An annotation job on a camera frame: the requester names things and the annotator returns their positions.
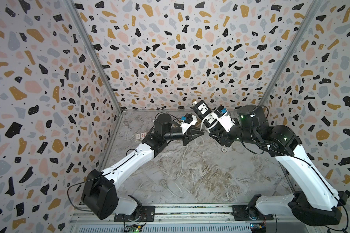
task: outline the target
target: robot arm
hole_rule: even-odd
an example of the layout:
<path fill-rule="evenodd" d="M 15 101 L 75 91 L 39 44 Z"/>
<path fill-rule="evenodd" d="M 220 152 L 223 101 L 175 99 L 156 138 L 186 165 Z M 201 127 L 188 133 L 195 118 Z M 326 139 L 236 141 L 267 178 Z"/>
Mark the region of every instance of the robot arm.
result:
<path fill-rule="evenodd" d="M 186 114 L 182 122 L 172 121 L 169 114 L 160 114 L 154 126 L 138 147 L 116 164 L 99 172 L 91 171 L 83 189 L 82 201 L 99 219 L 111 214 L 125 214 L 136 220 L 140 215 L 141 203 L 132 196 L 118 197 L 116 190 L 121 184 L 146 162 L 155 158 L 167 146 L 167 141 L 182 140 L 183 145 L 204 134 L 195 127 L 196 116 Z"/>
<path fill-rule="evenodd" d="M 293 176 L 302 191 L 286 196 L 255 195 L 248 205 L 252 217 L 259 213 L 292 215 L 310 226 L 339 224 L 345 205 L 345 192 L 334 189 L 320 175 L 308 158 L 302 142 L 287 126 L 269 126 L 261 106 L 246 105 L 238 109 L 232 120 L 228 111 L 219 106 L 213 112 L 204 101 L 195 102 L 193 110 L 203 120 L 210 137 L 222 146 L 234 141 L 256 144 L 259 149 L 275 157 Z"/>

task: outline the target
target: mounting plate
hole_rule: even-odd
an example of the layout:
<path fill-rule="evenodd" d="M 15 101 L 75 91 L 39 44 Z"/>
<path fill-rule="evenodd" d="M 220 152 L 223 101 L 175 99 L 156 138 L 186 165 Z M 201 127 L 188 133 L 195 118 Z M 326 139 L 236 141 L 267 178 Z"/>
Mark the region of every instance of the mounting plate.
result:
<path fill-rule="evenodd" d="M 251 221 L 246 211 L 247 205 L 233 205 L 232 206 L 232 215 L 235 218 L 235 221 Z M 259 213 L 259 218 L 257 220 L 264 220 L 266 216 L 266 220 L 274 220 L 274 216 L 272 214 L 263 215 Z"/>
<path fill-rule="evenodd" d="M 142 219 L 141 219 L 141 223 L 144 223 L 145 221 L 147 222 L 153 222 L 154 221 L 154 214 L 156 207 L 153 205 L 144 205 L 141 208 L 141 214 L 142 214 Z M 126 224 L 131 224 L 131 223 L 136 223 L 137 221 L 129 221 L 128 217 L 125 216 L 124 221 L 126 222 Z M 116 223 L 122 223 L 123 222 L 123 214 L 118 214 L 114 216 L 114 222 Z"/>

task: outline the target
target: terrazzo pattern wall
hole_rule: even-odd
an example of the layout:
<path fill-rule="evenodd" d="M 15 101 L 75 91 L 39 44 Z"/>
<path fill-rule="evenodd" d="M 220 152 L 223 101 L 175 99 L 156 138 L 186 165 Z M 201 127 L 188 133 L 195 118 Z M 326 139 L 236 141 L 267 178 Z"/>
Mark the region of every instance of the terrazzo pattern wall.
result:
<path fill-rule="evenodd" d="M 76 0 L 123 109 L 258 103 L 309 0 Z"/>
<path fill-rule="evenodd" d="M 329 183 L 348 194 L 350 217 L 350 1 L 324 1 L 270 94 L 271 125 L 299 135 Z M 345 224 L 344 215 L 335 228 Z"/>
<path fill-rule="evenodd" d="M 63 2 L 0 1 L 0 233 L 67 231 L 111 102 Z"/>

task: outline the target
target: marble table surface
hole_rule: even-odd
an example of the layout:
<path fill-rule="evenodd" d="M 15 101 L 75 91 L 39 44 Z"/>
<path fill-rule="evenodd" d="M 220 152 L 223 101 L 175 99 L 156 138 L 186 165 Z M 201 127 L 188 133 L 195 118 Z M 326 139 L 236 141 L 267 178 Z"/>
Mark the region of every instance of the marble table surface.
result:
<path fill-rule="evenodd" d="M 135 142 L 135 134 L 148 132 L 157 113 L 125 112 L 106 167 L 140 144 L 140 141 Z M 193 112 L 167 113 L 181 117 Z M 189 143 L 181 177 L 176 181 L 183 191 L 183 199 L 176 198 L 159 185 L 160 180 L 165 179 L 172 192 L 181 196 L 173 181 L 180 173 L 186 149 L 181 141 L 171 142 L 157 157 L 136 170 L 117 190 L 118 195 L 133 195 L 142 203 L 247 203 L 255 194 L 279 196 L 291 193 L 279 163 L 268 153 L 254 155 L 239 142 L 234 142 L 226 148 L 227 152 L 223 152 L 223 147 L 207 133 L 202 137 L 205 141 L 202 146 L 198 147 L 194 141 Z M 246 146 L 260 152 L 255 145 Z"/>

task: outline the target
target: white power cord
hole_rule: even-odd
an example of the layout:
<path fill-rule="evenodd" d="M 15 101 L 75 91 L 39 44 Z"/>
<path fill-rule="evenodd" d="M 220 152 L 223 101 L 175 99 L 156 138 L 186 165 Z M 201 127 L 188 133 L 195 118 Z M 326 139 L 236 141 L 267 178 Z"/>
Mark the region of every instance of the white power cord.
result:
<path fill-rule="evenodd" d="M 169 189 L 169 187 L 167 186 L 166 180 L 160 180 L 160 182 L 159 182 L 159 184 L 160 184 L 163 188 L 167 189 L 167 191 L 169 191 L 172 195 L 174 195 L 175 197 L 177 197 L 177 198 L 179 198 L 179 199 L 183 199 L 183 198 L 184 198 L 184 193 L 183 193 L 183 191 L 181 190 L 181 188 L 179 187 L 179 185 L 176 183 L 176 180 L 181 176 L 181 174 L 182 174 L 182 172 L 183 172 L 184 156 L 186 155 L 185 153 L 186 153 L 187 150 L 188 150 L 188 146 L 189 146 L 189 144 L 187 144 L 187 147 L 185 148 L 185 151 L 184 151 L 184 154 L 183 154 L 183 158 L 182 158 L 182 160 L 181 160 L 181 170 L 180 170 L 180 173 L 179 173 L 179 175 L 174 179 L 174 184 L 175 184 L 175 185 L 177 186 L 177 188 L 180 190 L 182 197 L 176 195 L 175 193 L 173 193 L 173 192 Z"/>

